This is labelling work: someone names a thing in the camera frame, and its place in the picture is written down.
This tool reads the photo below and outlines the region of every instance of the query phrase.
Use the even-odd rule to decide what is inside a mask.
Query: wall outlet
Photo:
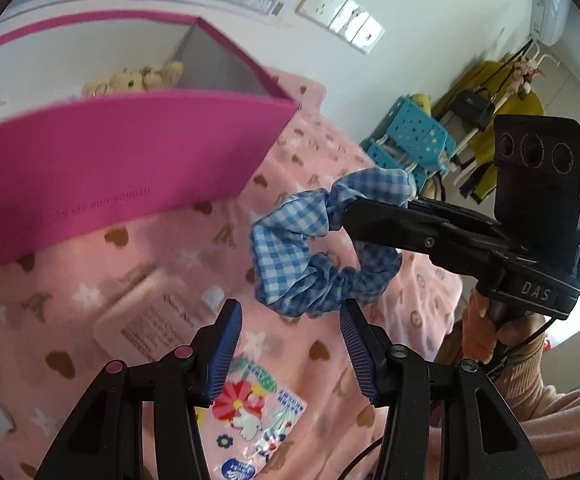
[[[328,28],[347,0],[301,0],[296,12]]]
[[[378,43],[384,35],[384,32],[384,28],[379,24],[379,22],[372,16],[369,16],[351,43],[361,52],[367,54]]]
[[[348,0],[332,20],[329,28],[350,43],[369,17],[370,14],[355,0]]]

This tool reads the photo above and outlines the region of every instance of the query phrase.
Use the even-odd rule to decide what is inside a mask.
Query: pink gift box
[[[183,76],[171,90],[76,97],[94,75],[83,59],[97,41],[119,49],[93,61],[100,76],[171,59]],[[40,62],[56,66],[35,69]],[[0,266],[109,224],[237,195],[297,108],[203,19],[132,10],[1,36],[0,95],[12,110],[0,119]]]

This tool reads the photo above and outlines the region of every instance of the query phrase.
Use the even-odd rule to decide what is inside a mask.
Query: hand
[[[492,359],[498,341],[506,346],[514,346],[530,337],[542,324],[544,316],[531,314],[503,325],[498,331],[494,323],[486,317],[490,300],[477,291],[470,295],[468,307],[462,314],[464,357],[487,364]]]

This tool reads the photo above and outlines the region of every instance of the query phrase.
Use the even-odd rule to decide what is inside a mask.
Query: camera lens
[[[499,139],[499,153],[508,158],[515,151],[515,141],[510,134],[503,134]]]
[[[526,166],[538,168],[544,161],[544,144],[535,134],[528,134],[521,141],[521,158]]]
[[[558,173],[568,174],[574,165],[572,150],[567,144],[560,142],[552,150],[552,165]]]

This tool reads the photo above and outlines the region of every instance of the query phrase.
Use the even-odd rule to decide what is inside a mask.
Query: red flower
[[[231,420],[244,408],[247,412],[261,418],[264,400],[252,394],[252,384],[248,381],[233,383],[225,381],[224,390],[212,405],[212,414],[219,420]]]

